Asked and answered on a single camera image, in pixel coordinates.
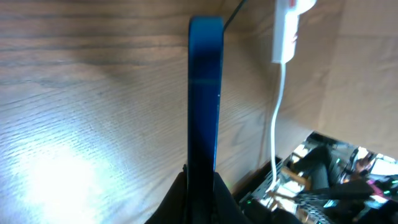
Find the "black cable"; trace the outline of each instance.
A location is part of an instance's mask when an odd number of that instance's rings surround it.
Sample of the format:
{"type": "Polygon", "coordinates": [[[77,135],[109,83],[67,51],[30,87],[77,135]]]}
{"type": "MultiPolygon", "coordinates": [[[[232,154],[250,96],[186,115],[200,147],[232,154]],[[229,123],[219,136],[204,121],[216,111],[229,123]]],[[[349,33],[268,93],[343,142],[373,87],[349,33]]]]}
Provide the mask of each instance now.
{"type": "Polygon", "coordinates": [[[239,12],[239,10],[241,10],[242,6],[244,5],[244,3],[247,0],[242,0],[238,6],[236,6],[236,9],[234,10],[234,12],[232,12],[232,15],[229,17],[229,19],[226,21],[225,25],[224,25],[224,32],[226,30],[226,28],[229,26],[229,24],[232,22],[232,20],[235,18],[236,14],[239,12]]]}

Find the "wire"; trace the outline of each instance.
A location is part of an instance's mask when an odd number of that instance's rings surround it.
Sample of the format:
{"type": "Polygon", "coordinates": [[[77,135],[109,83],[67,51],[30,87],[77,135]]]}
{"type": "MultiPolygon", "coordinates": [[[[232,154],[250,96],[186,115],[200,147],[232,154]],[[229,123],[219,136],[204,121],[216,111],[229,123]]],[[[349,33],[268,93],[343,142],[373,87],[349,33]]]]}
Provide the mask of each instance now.
{"type": "Polygon", "coordinates": [[[274,114],[271,119],[271,133],[270,133],[270,141],[271,141],[271,167],[272,167],[272,182],[266,192],[272,190],[276,185],[276,164],[275,164],[275,124],[276,117],[278,115],[280,104],[282,103],[282,98],[284,95],[285,88],[285,77],[286,77],[286,64],[282,63],[280,65],[280,83],[279,83],[279,94],[278,100],[275,106],[274,114]]]}
{"type": "Polygon", "coordinates": [[[242,6],[244,5],[244,3],[247,0],[242,0],[238,6],[236,6],[234,12],[232,12],[232,15],[229,17],[229,19],[226,21],[225,25],[224,25],[224,31],[226,30],[226,28],[229,26],[229,24],[232,22],[232,20],[235,18],[236,14],[239,12],[239,10],[241,10],[242,6]]]}

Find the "wooden surface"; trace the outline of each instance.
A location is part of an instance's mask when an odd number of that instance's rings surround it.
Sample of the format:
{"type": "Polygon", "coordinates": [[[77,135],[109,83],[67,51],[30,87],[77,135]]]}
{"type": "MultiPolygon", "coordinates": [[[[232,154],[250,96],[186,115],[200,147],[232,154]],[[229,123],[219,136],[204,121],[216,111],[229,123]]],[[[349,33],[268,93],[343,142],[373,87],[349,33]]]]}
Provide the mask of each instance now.
{"type": "Polygon", "coordinates": [[[319,132],[398,158],[398,2],[345,4],[319,132]]]}
{"type": "MultiPolygon", "coordinates": [[[[186,161],[189,18],[237,4],[1,1],[2,222],[145,222],[186,161]]],[[[301,18],[279,156],[318,125],[343,4],[301,18]]],[[[250,0],[225,36],[217,171],[231,191],[269,158],[273,20],[273,1],[250,0]]]]}

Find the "black fabric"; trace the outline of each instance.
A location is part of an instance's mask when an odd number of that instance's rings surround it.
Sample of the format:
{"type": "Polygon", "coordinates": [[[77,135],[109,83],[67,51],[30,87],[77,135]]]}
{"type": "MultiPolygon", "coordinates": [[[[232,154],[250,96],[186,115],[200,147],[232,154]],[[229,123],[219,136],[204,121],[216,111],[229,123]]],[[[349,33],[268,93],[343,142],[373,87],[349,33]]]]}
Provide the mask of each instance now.
{"type": "Polygon", "coordinates": [[[366,200],[374,193],[373,188],[365,180],[353,180],[334,187],[302,191],[296,198],[307,200],[308,196],[330,200],[366,200]]]}
{"type": "Polygon", "coordinates": [[[351,224],[363,209],[363,202],[357,200],[340,200],[335,207],[326,208],[323,212],[335,223],[351,224]]]}
{"type": "Polygon", "coordinates": [[[272,223],[275,224],[302,224],[300,220],[298,220],[293,214],[290,212],[286,212],[283,209],[275,209],[272,212],[272,223]]]}
{"type": "Polygon", "coordinates": [[[181,172],[146,224],[183,223],[186,192],[187,176],[181,172]]]}
{"type": "Polygon", "coordinates": [[[221,176],[214,173],[214,196],[218,223],[220,224],[251,224],[243,215],[231,193],[225,186],[221,176]]]}
{"type": "Polygon", "coordinates": [[[336,163],[338,158],[331,151],[328,146],[318,146],[294,164],[294,171],[311,177],[314,190],[338,184],[341,170],[336,163]]]}
{"type": "Polygon", "coordinates": [[[250,219],[253,224],[270,223],[272,220],[272,212],[263,206],[257,200],[249,200],[243,203],[243,213],[250,219]]]}

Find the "black object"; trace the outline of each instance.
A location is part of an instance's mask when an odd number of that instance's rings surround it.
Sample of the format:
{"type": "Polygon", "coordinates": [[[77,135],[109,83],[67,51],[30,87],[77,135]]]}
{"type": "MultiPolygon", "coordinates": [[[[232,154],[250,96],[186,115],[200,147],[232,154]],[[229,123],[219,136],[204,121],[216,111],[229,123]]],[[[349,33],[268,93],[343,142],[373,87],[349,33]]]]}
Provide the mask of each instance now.
{"type": "MultiPolygon", "coordinates": [[[[146,221],[146,224],[159,223],[193,223],[187,220],[186,207],[187,173],[181,172],[164,197],[155,213],[146,221]]],[[[220,175],[214,173],[213,204],[210,207],[212,214],[203,224],[296,224],[301,223],[293,214],[281,209],[271,212],[257,200],[248,200],[243,211],[239,209],[234,198],[225,186],[220,175]]]]}
{"type": "Polygon", "coordinates": [[[307,142],[315,142],[319,145],[324,145],[324,146],[332,146],[334,144],[337,144],[338,141],[332,138],[328,138],[324,135],[318,134],[318,133],[312,133],[309,135],[309,137],[306,139],[307,142]]]}
{"type": "Polygon", "coordinates": [[[358,224],[396,224],[398,223],[398,203],[395,201],[386,202],[380,209],[371,209],[361,217],[358,224]]]}
{"type": "Polygon", "coordinates": [[[224,25],[224,31],[228,28],[229,24],[232,22],[232,20],[235,18],[235,16],[237,15],[237,13],[239,12],[239,10],[241,10],[242,6],[244,5],[244,3],[246,3],[247,0],[242,0],[238,6],[236,6],[235,10],[232,12],[232,15],[229,17],[229,19],[226,21],[225,25],[224,25]]]}
{"type": "Polygon", "coordinates": [[[311,194],[317,195],[320,200],[366,200],[373,193],[372,187],[365,180],[358,179],[330,188],[303,191],[297,195],[297,198],[305,199],[307,194],[311,194]]]}

